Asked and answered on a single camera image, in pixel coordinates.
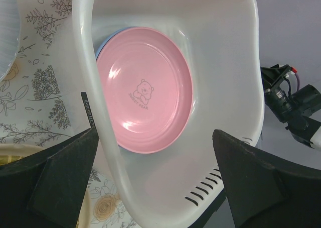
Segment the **white deep plate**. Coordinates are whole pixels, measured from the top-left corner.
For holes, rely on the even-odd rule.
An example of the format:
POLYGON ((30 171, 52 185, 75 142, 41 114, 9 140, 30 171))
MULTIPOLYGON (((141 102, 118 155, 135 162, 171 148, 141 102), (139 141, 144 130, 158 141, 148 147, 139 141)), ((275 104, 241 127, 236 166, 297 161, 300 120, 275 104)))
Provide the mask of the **white deep plate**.
POLYGON ((8 74, 18 53, 21 19, 17 0, 1 0, 1 80, 8 74))

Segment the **blue bear plate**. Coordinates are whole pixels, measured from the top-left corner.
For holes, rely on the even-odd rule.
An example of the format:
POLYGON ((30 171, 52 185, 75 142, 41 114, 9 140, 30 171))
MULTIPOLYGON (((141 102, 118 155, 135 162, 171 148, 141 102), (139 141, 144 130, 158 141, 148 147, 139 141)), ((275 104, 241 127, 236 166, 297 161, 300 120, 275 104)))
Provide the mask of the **blue bear plate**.
POLYGON ((118 33, 122 32, 122 31, 125 31, 127 29, 130 29, 132 27, 126 27, 126 28, 122 28, 122 29, 119 29, 115 32, 113 32, 111 35, 109 35, 101 44, 100 46, 98 47, 98 49, 96 50, 95 52, 95 58, 97 59, 102 51, 102 49, 104 48, 104 46, 106 45, 106 43, 112 39, 115 35, 117 35, 118 33))

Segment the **white plastic bin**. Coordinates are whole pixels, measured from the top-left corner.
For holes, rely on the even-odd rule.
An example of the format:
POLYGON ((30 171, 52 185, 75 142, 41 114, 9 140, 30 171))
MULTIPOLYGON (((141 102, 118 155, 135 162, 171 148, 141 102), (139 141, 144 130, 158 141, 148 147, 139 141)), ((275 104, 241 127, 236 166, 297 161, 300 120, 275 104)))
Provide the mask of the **white plastic bin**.
POLYGON ((109 170, 141 227, 189 227, 224 185, 212 145, 215 129, 256 145, 263 125, 256 0, 73 0, 80 66, 109 170), (148 26, 181 48, 194 87, 190 120, 167 149, 120 149, 103 99, 94 46, 124 26, 148 26))

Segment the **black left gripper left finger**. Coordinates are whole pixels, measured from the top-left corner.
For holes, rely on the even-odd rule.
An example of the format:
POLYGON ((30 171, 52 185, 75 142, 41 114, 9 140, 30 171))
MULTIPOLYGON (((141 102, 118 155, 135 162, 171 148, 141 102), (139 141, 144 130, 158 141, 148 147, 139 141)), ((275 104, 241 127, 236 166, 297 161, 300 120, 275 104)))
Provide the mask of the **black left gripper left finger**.
POLYGON ((95 127, 1 166, 1 227, 76 227, 96 156, 95 127))

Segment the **pink bear plate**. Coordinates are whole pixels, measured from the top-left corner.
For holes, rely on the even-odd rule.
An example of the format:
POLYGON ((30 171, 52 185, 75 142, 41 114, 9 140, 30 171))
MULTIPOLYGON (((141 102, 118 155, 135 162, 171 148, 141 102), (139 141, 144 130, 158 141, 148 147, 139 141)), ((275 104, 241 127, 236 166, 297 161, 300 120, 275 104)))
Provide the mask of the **pink bear plate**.
POLYGON ((165 34, 132 27, 110 39, 96 59, 117 143, 159 152, 183 132, 193 106, 190 68, 165 34))

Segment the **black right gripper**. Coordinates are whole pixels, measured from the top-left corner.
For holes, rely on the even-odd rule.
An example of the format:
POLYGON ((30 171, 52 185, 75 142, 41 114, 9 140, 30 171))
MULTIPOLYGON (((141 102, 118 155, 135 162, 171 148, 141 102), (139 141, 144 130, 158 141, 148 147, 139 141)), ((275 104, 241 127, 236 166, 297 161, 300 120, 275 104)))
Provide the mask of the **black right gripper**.
MULTIPOLYGON (((261 67, 263 87, 280 86, 290 71, 289 65, 261 67)), ((285 129, 300 143, 311 143, 320 131, 320 121, 311 118, 320 110, 320 92, 310 84, 288 95, 278 87, 265 95, 265 104, 281 123, 287 124, 285 129)))

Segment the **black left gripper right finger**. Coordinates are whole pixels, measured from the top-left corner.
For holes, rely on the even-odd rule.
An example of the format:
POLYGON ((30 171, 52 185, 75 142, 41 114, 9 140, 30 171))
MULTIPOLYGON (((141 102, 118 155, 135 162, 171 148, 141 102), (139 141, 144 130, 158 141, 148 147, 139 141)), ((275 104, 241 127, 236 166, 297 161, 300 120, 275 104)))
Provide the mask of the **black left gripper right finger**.
POLYGON ((320 170, 222 130, 212 139, 235 227, 320 227, 320 170))

